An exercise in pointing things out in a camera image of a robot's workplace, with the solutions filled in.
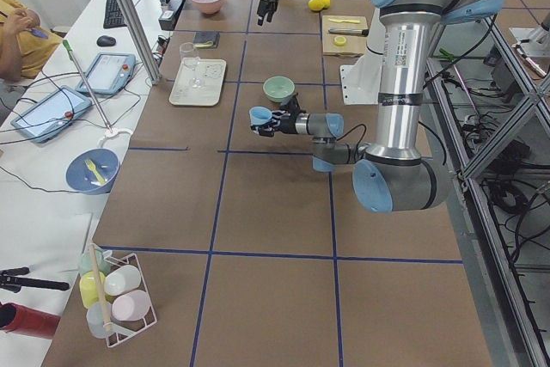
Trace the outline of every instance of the black mouse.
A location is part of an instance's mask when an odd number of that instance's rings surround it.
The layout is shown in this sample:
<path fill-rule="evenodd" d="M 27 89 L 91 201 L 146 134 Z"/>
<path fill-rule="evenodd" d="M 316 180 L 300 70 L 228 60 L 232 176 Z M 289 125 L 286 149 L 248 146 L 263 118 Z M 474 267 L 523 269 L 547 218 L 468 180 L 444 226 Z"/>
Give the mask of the black mouse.
<path fill-rule="evenodd" d="M 100 36 L 97 38 L 97 46 L 115 46 L 117 44 L 117 40 L 112 36 Z"/>

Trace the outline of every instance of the white table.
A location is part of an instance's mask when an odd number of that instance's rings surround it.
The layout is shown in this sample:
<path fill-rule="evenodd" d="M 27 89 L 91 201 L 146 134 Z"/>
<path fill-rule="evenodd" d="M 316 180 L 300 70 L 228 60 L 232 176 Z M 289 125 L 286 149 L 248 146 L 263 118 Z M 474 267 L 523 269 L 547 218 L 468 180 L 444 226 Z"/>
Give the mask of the white table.
<path fill-rule="evenodd" d="M 162 13 L 159 0 L 133 0 L 137 13 L 151 48 L 157 37 L 168 37 L 158 25 Z M 105 0 L 91 0 L 65 37 L 85 69 L 98 52 L 134 53 L 140 61 L 127 28 L 103 29 Z M 116 46 L 100 48 L 96 39 L 103 34 L 113 36 Z M 48 76 L 76 71 L 69 60 L 66 50 L 60 46 L 44 67 Z M 75 87 L 80 78 L 69 76 L 54 78 L 58 85 Z M 137 102 L 117 124 L 118 128 L 134 129 L 143 110 L 150 91 L 150 80 L 144 67 L 139 64 L 135 76 L 127 84 L 127 89 L 135 95 L 121 91 L 101 105 L 111 122 Z M 25 97 L 39 100 L 55 90 L 47 81 L 36 83 Z M 29 107 L 21 101 L 15 107 L 20 113 Z M 21 140 L 24 137 L 10 131 L 9 122 L 15 117 L 12 113 L 0 128 L 0 143 Z M 101 117 L 93 107 L 83 117 L 98 125 L 103 125 Z M 34 187 L 49 190 L 70 190 L 65 182 L 65 170 L 77 155 L 97 147 L 104 136 L 105 128 L 77 121 L 63 130 L 58 136 L 45 144 L 22 142 L 18 144 L 0 144 L 4 155 L 0 165 L 19 175 Z M 105 142 L 104 147 L 113 150 L 122 162 L 128 148 L 129 135 L 119 135 Z M 87 238 L 99 221 L 108 194 L 83 195 L 78 193 L 43 193 L 25 187 L 20 181 L 0 170 L 0 270 L 28 266 L 30 278 L 43 278 L 68 282 L 76 281 L 77 264 Z M 33 309 L 61 315 L 70 291 L 52 291 L 23 287 L 14 294 L 0 290 L 0 302 L 19 303 Z M 2 365 L 10 367 L 40 366 L 51 341 L 37 339 L 15 333 L 2 334 L 0 354 Z"/>

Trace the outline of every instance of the red cylinder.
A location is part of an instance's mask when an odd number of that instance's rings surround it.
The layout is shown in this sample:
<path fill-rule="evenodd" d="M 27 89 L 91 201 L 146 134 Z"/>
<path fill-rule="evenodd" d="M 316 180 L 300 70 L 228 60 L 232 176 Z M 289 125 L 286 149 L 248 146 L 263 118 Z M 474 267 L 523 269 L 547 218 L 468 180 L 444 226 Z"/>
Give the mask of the red cylinder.
<path fill-rule="evenodd" d="M 0 330 L 7 333 L 52 339 L 59 315 L 44 313 L 23 305 L 6 303 L 0 307 Z"/>

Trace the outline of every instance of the wooden cutting board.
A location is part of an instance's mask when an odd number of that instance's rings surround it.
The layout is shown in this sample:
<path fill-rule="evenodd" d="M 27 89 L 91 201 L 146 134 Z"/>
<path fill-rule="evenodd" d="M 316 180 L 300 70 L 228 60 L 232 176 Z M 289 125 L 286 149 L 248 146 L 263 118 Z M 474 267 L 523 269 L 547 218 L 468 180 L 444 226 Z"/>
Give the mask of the wooden cutting board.
<path fill-rule="evenodd" d="M 330 19 L 352 19 L 358 20 L 359 23 L 336 22 Z M 323 40 L 323 55 L 352 55 L 361 56 L 364 54 L 367 46 L 366 36 L 350 36 L 330 34 L 329 28 L 339 29 L 368 29 L 367 19 L 364 16 L 344 16 L 344 15 L 324 15 L 322 17 L 322 40 Z M 336 46 L 334 38 L 336 36 L 345 36 L 346 43 L 343 46 Z"/>

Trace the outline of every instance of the clear glass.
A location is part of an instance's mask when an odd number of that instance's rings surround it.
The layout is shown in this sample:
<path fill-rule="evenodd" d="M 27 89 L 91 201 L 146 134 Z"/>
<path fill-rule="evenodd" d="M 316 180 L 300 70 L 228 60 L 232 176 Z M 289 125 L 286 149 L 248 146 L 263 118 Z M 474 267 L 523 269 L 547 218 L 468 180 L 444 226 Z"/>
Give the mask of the clear glass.
<path fill-rule="evenodd" d="M 184 66 L 192 70 L 192 79 L 189 81 L 191 88 L 200 88 L 203 81 L 197 77 L 197 66 L 199 66 L 200 56 L 197 48 L 192 42 L 182 43 L 180 45 L 180 57 Z"/>

